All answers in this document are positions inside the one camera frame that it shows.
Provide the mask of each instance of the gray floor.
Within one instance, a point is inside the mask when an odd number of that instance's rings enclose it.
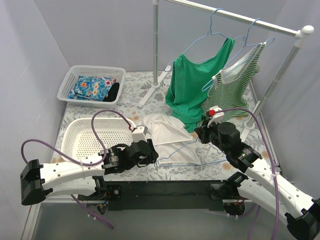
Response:
[[[235,240],[247,239],[255,212],[235,220],[201,209],[110,211],[104,216],[115,229],[109,230],[74,203],[43,203],[33,240]],[[261,209],[251,240],[269,240],[275,217]],[[280,223],[278,240],[293,240]]]

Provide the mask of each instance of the tabletop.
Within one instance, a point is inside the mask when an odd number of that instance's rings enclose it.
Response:
[[[170,115],[172,110],[165,102],[165,96],[170,85],[171,73],[163,80],[162,87],[155,91],[152,97],[148,100],[143,108],[138,107],[139,101],[147,93],[153,81],[153,73],[150,71],[144,72],[127,72],[125,82],[119,101],[117,102],[116,110],[123,114],[126,118],[131,119],[137,125],[146,115],[161,113]],[[248,103],[248,109],[253,110],[255,103],[252,92],[249,88],[244,92],[243,98]],[[61,121],[60,129],[56,139],[55,147],[61,149],[61,143],[64,137],[67,126],[74,120],[79,118],[91,118],[94,113],[101,108],[74,106],[67,104],[66,110]],[[99,117],[118,117],[114,113],[103,112]],[[243,123],[248,117],[230,118],[228,122],[236,125],[241,132]],[[261,133],[257,126],[249,132],[245,143],[253,147],[262,157],[269,161],[268,153],[262,141]],[[207,152],[208,145],[196,142],[191,144],[198,156],[204,157]],[[52,156],[52,163],[63,162],[64,160],[58,153]],[[225,180],[238,170],[232,167],[227,161],[223,153],[215,149],[210,150],[205,159],[201,160],[202,165],[190,166],[187,164],[166,164],[155,167],[153,164],[147,167],[133,167],[122,173],[108,174],[104,176],[108,181],[177,181],[177,180]]]

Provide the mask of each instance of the white laundry basket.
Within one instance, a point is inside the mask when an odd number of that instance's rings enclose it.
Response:
[[[115,78],[116,82],[120,84],[115,101],[89,101],[68,98],[69,92],[75,86],[79,76]],[[93,108],[115,108],[117,106],[117,102],[125,83],[125,76],[126,70],[119,67],[75,65],[71,67],[65,75],[63,82],[59,88],[57,98],[76,106],[86,106]]]
[[[135,128],[136,125],[127,119]],[[132,132],[128,124],[118,117],[96,117],[94,129],[106,148],[117,144],[131,145]],[[73,159],[83,159],[102,150],[91,128],[91,118],[79,118],[69,124],[65,130],[61,151]]]

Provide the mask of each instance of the striped shirt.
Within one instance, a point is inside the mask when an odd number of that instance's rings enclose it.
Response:
[[[213,85],[208,91],[208,103],[202,115],[202,120],[198,122],[200,127],[206,116],[206,112],[213,106],[221,109],[246,108],[248,104],[243,99],[243,94],[253,75],[258,73],[261,68],[258,59],[266,43],[262,42],[251,49],[244,57],[237,61],[233,66],[220,70],[213,79]],[[221,122],[237,116],[247,116],[248,113],[241,110],[232,110],[224,113]]]

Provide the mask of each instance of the clothes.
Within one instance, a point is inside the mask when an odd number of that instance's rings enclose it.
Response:
[[[234,44],[234,39],[227,38],[216,56],[203,63],[193,63],[184,54],[174,60],[165,102],[172,108],[172,116],[181,120],[189,133],[201,120],[201,104],[208,97],[202,87],[224,67]]]
[[[243,99],[243,94],[252,76],[261,70],[258,59],[265,46],[265,42],[255,46],[233,66],[220,70],[213,76],[213,86],[208,91],[209,100],[205,107],[203,119],[207,118],[206,111],[213,106],[219,106],[221,109],[248,108],[248,104]],[[241,110],[227,111],[224,113],[221,122],[225,122],[232,117],[247,115],[246,112]]]
[[[151,134],[152,142],[156,152],[159,154],[159,164],[167,163],[190,163],[201,164],[195,150],[191,150],[192,144],[183,147],[185,144],[194,142],[193,136],[185,130],[185,125],[173,116],[160,113],[153,113],[143,118],[142,122]],[[169,159],[168,156],[174,151],[183,147]]]
[[[115,82],[112,87],[110,88],[107,96],[103,99],[103,102],[113,102],[116,100],[118,91],[120,88],[120,83]]]
[[[115,82],[111,77],[79,76],[68,98],[102,101]]]

